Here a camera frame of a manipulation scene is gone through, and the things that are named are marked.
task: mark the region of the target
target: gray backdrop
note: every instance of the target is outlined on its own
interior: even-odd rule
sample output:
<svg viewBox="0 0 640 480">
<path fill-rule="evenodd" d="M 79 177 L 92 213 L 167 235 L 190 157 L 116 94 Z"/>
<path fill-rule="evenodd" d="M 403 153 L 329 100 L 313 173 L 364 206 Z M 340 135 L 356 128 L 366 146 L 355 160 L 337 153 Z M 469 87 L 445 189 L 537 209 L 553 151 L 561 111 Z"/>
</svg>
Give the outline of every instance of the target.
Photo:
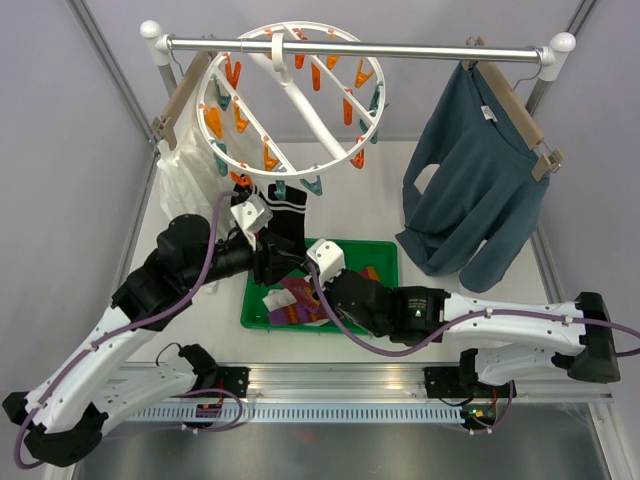
<svg viewBox="0 0 640 480">
<path fill-rule="evenodd" d="M 100 318 L 150 150 L 62 0 L 0 16 L 0 398 L 39 385 Z M 21 475 L 0 415 L 0 477 Z"/>
<path fill-rule="evenodd" d="M 604 295 L 614 322 L 640 328 L 640 67 L 635 31 L 640 3 L 602 1 L 581 35 L 536 118 L 550 145 L 568 159 L 553 177 L 542 221 L 571 296 Z M 638 341 L 617 336 L 620 348 Z M 623 382 L 614 385 L 629 444 L 640 454 L 640 364 L 620 361 Z"/>
</svg>

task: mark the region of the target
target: metal pole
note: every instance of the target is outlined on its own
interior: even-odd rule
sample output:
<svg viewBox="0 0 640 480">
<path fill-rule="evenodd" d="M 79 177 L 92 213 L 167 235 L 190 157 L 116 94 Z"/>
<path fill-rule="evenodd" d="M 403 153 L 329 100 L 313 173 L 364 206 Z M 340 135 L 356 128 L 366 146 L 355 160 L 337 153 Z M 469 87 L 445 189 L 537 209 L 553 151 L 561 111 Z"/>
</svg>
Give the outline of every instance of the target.
<svg viewBox="0 0 640 480">
<path fill-rule="evenodd" d="M 166 38 L 170 50 L 270 53 L 271 41 L 252 39 Z M 437 60 L 483 60 L 490 62 L 539 63 L 535 47 L 497 48 L 480 46 L 401 45 L 361 42 L 286 41 L 285 53 L 345 55 L 358 57 L 431 58 Z"/>
<path fill-rule="evenodd" d="M 129 113 L 133 117 L 136 125 L 140 129 L 141 133 L 149 140 L 149 143 L 155 146 L 157 138 L 151 130 L 149 122 L 147 121 L 147 116 L 142 110 L 136 95 L 133 93 L 127 78 L 124 76 L 120 65 L 113 55 L 113 52 L 109 48 L 109 44 L 104 38 L 104 35 L 98 28 L 98 24 L 89 10 L 89 7 L 85 4 L 84 0 L 66 0 L 66 3 L 78 20 L 78 23 L 85 35 L 91 42 L 91 46 L 104 66 L 107 75 L 111 78 L 111 81 L 116 87 L 119 95 L 124 100 L 125 106 L 127 110 L 129 110 Z"/>
<path fill-rule="evenodd" d="M 571 17 L 571 20 L 569 20 L 569 24 L 567 25 L 565 32 L 569 32 L 574 37 L 578 38 L 578 35 L 584 28 L 584 25 L 586 24 L 587 20 L 589 19 L 599 2 L 600 0 L 582 0 L 580 2 L 580 5 L 578 5 L 575 13 L 573 14 L 573 17 Z M 529 95 L 529 99 L 527 100 L 527 104 L 525 106 L 525 108 L 531 115 L 533 115 L 533 112 L 535 112 L 538 108 L 538 105 L 540 105 L 540 100 L 542 100 L 542 97 L 544 97 L 545 93 L 547 92 L 547 88 L 549 88 L 550 83 L 551 82 L 545 82 L 544 80 L 540 79 L 536 81 L 536 84 L 534 85 L 533 90 L 531 90 L 531 95 Z"/>
<path fill-rule="evenodd" d="M 600 0 L 582 0 L 573 14 L 573 17 L 569 20 L 566 31 L 577 38 L 599 2 Z M 533 113 L 538 109 L 540 101 L 546 94 L 550 84 L 551 82 L 545 82 L 540 79 L 536 81 L 526 105 L 526 109 L 530 114 L 533 115 Z M 544 285 L 547 299 L 551 303 L 565 301 L 566 296 L 562 288 L 562 283 L 560 282 L 560 277 L 558 276 L 558 272 L 556 271 L 553 263 L 551 250 L 549 249 L 549 244 L 541 223 L 538 223 L 538 228 L 531 236 L 531 248 L 533 249 L 533 254 L 536 257 L 538 270 L 542 276 L 542 284 Z"/>
</svg>

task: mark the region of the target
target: clothespin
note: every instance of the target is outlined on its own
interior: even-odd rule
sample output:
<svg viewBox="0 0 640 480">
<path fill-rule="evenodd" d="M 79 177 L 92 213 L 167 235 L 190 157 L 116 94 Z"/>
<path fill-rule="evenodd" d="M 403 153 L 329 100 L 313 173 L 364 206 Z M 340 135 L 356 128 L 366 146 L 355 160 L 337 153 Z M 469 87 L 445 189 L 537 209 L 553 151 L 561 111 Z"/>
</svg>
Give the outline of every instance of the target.
<svg viewBox="0 0 640 480">
<path fill-rule="evenodd" d="M 211 140 L 211 143 L 215 144 L 220 150 L 222 150 L 222 153 L 224 154 L 227 153 L 227 146 L 223 142 L 217 142 L 216 140 Z M 229 165 L 227 165 L 224 160 L 222 160 L 218 155 L 216 155 L 215 150 L 213 152 L 213 157 L 216 160 L 216 168 L 218 169 L 218 173 L 220 174 L 220 176 L 225 177 L 227 173 L 229 173 Z"/>
<path fill-rule="evenodd" d="M 296 32 L 296 35 L 298 35 L 298 38 L 300 40 L 309 40 L 309 38 L 307 38 L 304 35 L 302 35 L 302 29 L 301 28 L 294 28 L 293 31 Z M 298 70 L 300 70 L 303 66 L 304 66 L 304 55 L 301 54 L 301 53 L 297 53 L 296 54 L 296 68 Z"/>
<path fill-rule="evenodd" d="M 531 170 L 533 178 L 539 182 L 547 173 L 557 172 L 562 166 L 564 159 L 564 152 L 559 148 L 556 148 L 549 155 L 545 155 L 544 153 L 540 154 L 538 161 Z"/>
<path fill-rule="evenodd" d="M 231 103 L 231 95 L 222 95 L 220 85 L 218 85 L 218 79 L 215 77 L 213 77 L 213 85 L 216 88 L 216 100 L 218 101 L 218 105 L 220 105 L 223 112 L 226 112 L 227 108 L 229 108 L 229 104 Z"/>
<path fill-rule="evenodd" d="M 267 137 L 264 137 L 262 139 L 262 149 L 264 154 L 264 169 L 267 172 L 270 172 L 271 170 L 276 168 L 276 165 L 278 165 L 279 160 L 277 158 L 273 158 L 269 156 L 269 146 L 267 145 L 268 141 L 269 139 Z"/>
<path fill-rule="evenodd" d="M 319 92 L 320 87 L 322 86 L 322 80 L 320 77 L 320 69 L 316 67 L 315 63 L 311 64 L 311 81 L 313 82 L 313 89 L 316 92 Z"/>
<path fill-rule="evenodd" d="M 362 140 L 364 140 L 364 137 L 360 136 L 358 137 L 358 141 L 356 143 L 359 143 Z M 356 156 L 351 159 L 351 165 L 356 167 L 358 170 L 364 167 L 364 148 L 356 153 Z"/>
<path fill-rule="evenodd" d="M 375 70 L 371 70 L 369 73 L 364 73 L 362 71 L 362 67 L 364 67 L 364 58 L 360 58 L 360 63 L 358 64 L 358 71 L 356 72 L 356 88 L 360 88 L 362 85 L 367 83 L 367 80 L 371 78 L 371 76 L 375 73 Z"/>
<path fill-rule="evenodd" d="M 376 113 L 378 113 L 378 103 L 380 102 L 380 87 L 382 87 L 382 82 L 378 82 L 378 84 L 376 85 L 375 90 L 373 91 L 373 95 L 371 96 L 371 101 L 369 102 L 369 114 L 370 115 L 374 115 Z M 367 127 L 367 124 L 364 123 L 364 120 L 360 119 L 360 130 L 362 130 L 362 133 L 367 133 L 367 130 L 369 130 L 369 128 Z M 372 144 L 376 144 L 378 143 L 378 132 L 376 132 L 373 137 L 371 137 L 371 143 Z"/>
<path fill-rule="evenodd" d="M 276 180 L 276 190 L 273 192 L 278 200 L 284 200 L 287 198 L 287 186 L 284 180 Z"/>
<path fill-rule="evenodd" d="M 204 123 L 207 124 L 209 130 L 222 139 L 222 123 L 220 122 L 220 112 L 216 107 L 207 107 L 204 104 L 200 104 L 200 108 L 204 110 Z"/>
<path fill-rule="evenodd" d="M 266 33 L 267 35 L 269 35 L 269 39 L 273 38 L 273 30 L 271 30 L 270 28 L 265 28 L 264 29 L 264 33 Z M 271 54 L 270 53 L 265 53 L 265 55 L 267 56 L 267 58 L 269 60 L 271 60 Z"/>
<path fill-rule="evenodd" d="M 331 41 L 333 41 L 333 38 L 336 36 L 336 32 L 333 28 L 329 29 L 329 38 L 331 39 Z M 327 55 L 327 67 L 329 68 L 329 70 L 333 70 L 333 67 L 336 66 L 336 63 L 338 63 L 338 60 L 340 60 L 340 56 L 339 55 Z"/>
<path fill-rule="evenodd" d="M 231 68 L 231 54 L 225 53 L 224 56 L 227 58 L 227 63 L 224 66 L 224 71 L 227 76 L 227 80 L 231 84 L 231 86 L 235 89 L 238 87 L 238 81 L 240 80 L 240 72 L 242 71 L 242 64 L 240 62 L 236 62 L 233 69 Z"/>
<path fill-rule="evenodd" d="M 347 88 L 347 92 L 353 93 L 353 90 Z M 353 122 L 353 105 L 346 98 L 342 100 L 342 110 L 344 112 L 344 124 L 351 125 L 351 122 Z"/>
<path fill-rule="evenodd" d="M 311 193 L 317 196 L 322 196 L 322 180 L 320 179 L 320 175 L 316 175 L 316 181 L 310 182 L 304 178 L 300 179 L 300 183 L 304 188 L 309 190 Z"/>
<path fill-rule="evenodd" d="M 249 120 L 242 118 L 240 106 L 238 105 L 238 97 L 233 97 L 233 114 L 236 119 L 236 129 L 239 133 L 244 132 L 247 129 L 247 125 L 249 125 Z"/>
<path fill-rule="evenodd" d="M 236 182 L 241 187 L 246 188 L 253 185 L 253 181 L 251 180 L 251 177 L 245 173 L 241 173 L 240 175 L 238 175 L 236 172 L 231 172 L 230 175 L 231 175 L 231 180 Z"/>
</svg>

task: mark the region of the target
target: aluminum rail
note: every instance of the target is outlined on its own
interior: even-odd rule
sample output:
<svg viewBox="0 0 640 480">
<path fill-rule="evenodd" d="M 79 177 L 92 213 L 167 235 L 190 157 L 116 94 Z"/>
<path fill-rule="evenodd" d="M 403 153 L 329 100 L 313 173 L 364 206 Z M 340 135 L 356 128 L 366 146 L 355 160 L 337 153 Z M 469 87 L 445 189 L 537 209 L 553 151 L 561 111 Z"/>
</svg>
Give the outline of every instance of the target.
<svg viewBox="0 0 640 480">
<path fill-rule="evenodd" d="M 270 40 L 165 37 L 169 50 L 270 53 Z M 484 46 L 401 45 L 361 42 L 309 42 L 287 40 L 285 53 L 345 55 L 359 57 L 424 58 L 438 60 L 482 60 L 491 62 L 539 63 L 539 47 L 497 48 Z"/>
</svg>

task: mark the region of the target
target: white table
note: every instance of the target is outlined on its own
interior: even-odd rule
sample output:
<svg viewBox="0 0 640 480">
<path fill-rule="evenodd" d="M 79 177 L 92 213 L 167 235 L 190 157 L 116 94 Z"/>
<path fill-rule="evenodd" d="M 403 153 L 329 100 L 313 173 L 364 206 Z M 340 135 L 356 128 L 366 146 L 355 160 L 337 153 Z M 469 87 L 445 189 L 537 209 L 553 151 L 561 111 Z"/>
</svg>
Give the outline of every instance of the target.
<svg viewBox="0 0 640 480">
<path fill-rule="evenodd" d="M 324 155 L 317 143 L 286 144 L 289 158 Z M 307 237 L 395 241 L 403 228 L 401 185 L 415 142 L 379 142 L 366 148 L 361 171 L 351 165 L 337 167 L 322 177 L 324 195 L 310 194 L 306 217 Z M 426 185 L 429 175 L 418 179 Z M 158 201 L 155 182 L 133 257 L 132 269 L 155 248 L 158 233 L 169 219 Z M 432 278 L 422 273 L 398 247 L 400 285 L 425 285 L 461 292 L 457 275 Z M 247 274 L 220 282 L 216 293 L 199 292 L 193 306 L 176 317 L 130 361 L 149 362 L 169 342 L 199 343 L 223 363 L 378 362 L 389 359 L 363 350 L 347 337 L 291 331 L 245 329 L 240 324 Z M 546 297 L 531 246 L 527 243 L 504 280 L 481 298 L 521 303 L 545 303 Z M 378 347 L 400 350 L 403 345 L 369 338 Z M 478 346 L 457 341 L 434 344 L 403 359 L 405 362 L 452 362 L 460 350 Z"/>
</svg>

